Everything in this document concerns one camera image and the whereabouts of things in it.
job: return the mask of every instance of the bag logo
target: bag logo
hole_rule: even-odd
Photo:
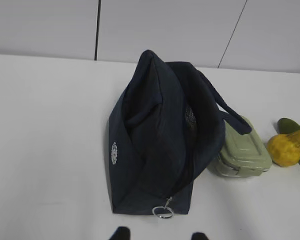
[[[117,163],[117,158],[118,158],[118,148],[117,148],[117,143],[114,142],[111,147],[111,161],[113,165]]]

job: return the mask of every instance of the green vegetable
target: green vegetable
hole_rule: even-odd
[[[300,130],[300,125],[289,118],[281,118],[277,125],[280,134],[291,134]]]

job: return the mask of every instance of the green lunch box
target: green lunch box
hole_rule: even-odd
[[[272,159],[256,133],[251,122],[244,119],[251,126],[252,132],[240,135],[225,122],[225,143],[218,157],[208,169],[217,175],[227,177],[253,177],[268,171]]]

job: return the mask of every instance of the table surface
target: table surface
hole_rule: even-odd
[[[0,240],[300,240],[300,166],[195,180],[188,215],[112,214],[106,124],[136,64],[0,55]],[[199,68],[264,142],[300,123],[300,74]]]

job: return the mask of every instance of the bag handle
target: bag handle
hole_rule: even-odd
[[[222,118],[230,124],[231,127],[233,127],[239,134],[249,134],[252,131],[251,126],[238,114],[236,113],[231,107],[229,107],[226,102],[223,100],[223,98],[220,96],[220,94],[217,92],[215,87],[211,84],[211,82],[205,77],[205,75],[198,70],[198,73],[204,83],[208,86],[210,89],[215,102],[222,107],[224,111],[220,111]]]

